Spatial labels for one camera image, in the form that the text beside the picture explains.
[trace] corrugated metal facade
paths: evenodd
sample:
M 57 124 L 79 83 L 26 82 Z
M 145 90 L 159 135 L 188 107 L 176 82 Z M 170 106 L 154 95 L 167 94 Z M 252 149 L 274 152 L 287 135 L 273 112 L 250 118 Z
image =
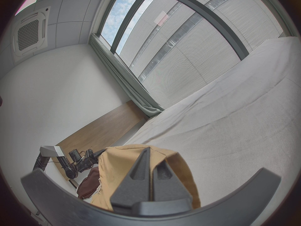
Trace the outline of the corrugated metal facade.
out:
M 282 33 L 261 0 L 198 1 L 223 19 L 249 52 Z M 159 26 L 155 20 L 162 11 L 169 18 Z M 176 0 L 153 0 L 119 55 L 164 108 L 189 96 L 240 61 L 224 37 L 205 19 L 189 27 L 179 41 L 170 45 L 170 38 L 185 27 L 193 14 L 192 9 Z M 161 48 L 166 45 L 170 48 L 162 54 Z

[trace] brown fabric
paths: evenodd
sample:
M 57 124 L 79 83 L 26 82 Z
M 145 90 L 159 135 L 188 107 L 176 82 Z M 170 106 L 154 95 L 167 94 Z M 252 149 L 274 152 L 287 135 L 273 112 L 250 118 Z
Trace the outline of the brown fabric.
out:
M 154 168 L 165 159 L 167 159 L 168 162 L 168 159 L 170 158 L 172 169 L 174 171 L 176 170 L 175 174 L 179 177 L 181 182 L 193 196 L 193 207 L 200 207 L 197 187 L 193 181 L 193 177 L 188 165 L 180 156 L 180 154 L 172 150 L 161 149 L 155 146 L 141 144 L 106 148 L 106 151 L 103 152 L 98 158 L 101 189 L 98 193 L 92 196 L 91 204 L 103 209 L 113 211 L 110 197 L 122 182 L 124 177 L 127 175 L 142 150 L 146 147 L 150 147 L 151 181 Z
M 91 197 L 99 185 L 99 169 L 95 167 L 90 170 L 88 176 L 78 186 L 78 198 L 85 199 Z

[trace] white fabric backdrop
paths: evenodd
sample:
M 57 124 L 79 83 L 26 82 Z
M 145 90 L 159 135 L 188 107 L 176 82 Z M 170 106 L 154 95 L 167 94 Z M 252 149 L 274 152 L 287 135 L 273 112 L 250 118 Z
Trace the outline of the white fabric backdrop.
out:
M 265 167 L 282 181 L 261 224 L 291 188 L 301 167 L 301 45 L 265 41 L 247 58 L 149 120 L 126 143 L 178 151 L 189 165 L 202 206 Z

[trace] wooden headboard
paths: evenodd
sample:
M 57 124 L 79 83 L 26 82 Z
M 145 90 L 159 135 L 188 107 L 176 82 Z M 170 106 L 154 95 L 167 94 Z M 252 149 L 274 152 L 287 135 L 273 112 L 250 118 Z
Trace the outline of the wooden headboard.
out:
M 74 132 L 57 145 L 62 148 L 68 160 L 72 162 L 69 156 L 69 152 L 72 150 L 77 149 L 78 152 L 81 152 L 92 149 L 93 152 L 96 152 L 111 146 L 142 119 L 147 120 L 147 115 L 130 100 Z M 58 162 L 56 157 L 52 157 L 52 160 Z M 69 180 L 61 164 L 55 163 L 55 165 L 62 176 Z

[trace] gray-green curtain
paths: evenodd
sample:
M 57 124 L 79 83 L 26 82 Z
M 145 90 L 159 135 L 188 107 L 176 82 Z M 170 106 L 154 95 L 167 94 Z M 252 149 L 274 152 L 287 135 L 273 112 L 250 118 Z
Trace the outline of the gray-green curtain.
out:
M 89 43 L 126 94 L 146 115 L 151 117 L 164 111 L 95 34 L 90 36 Z

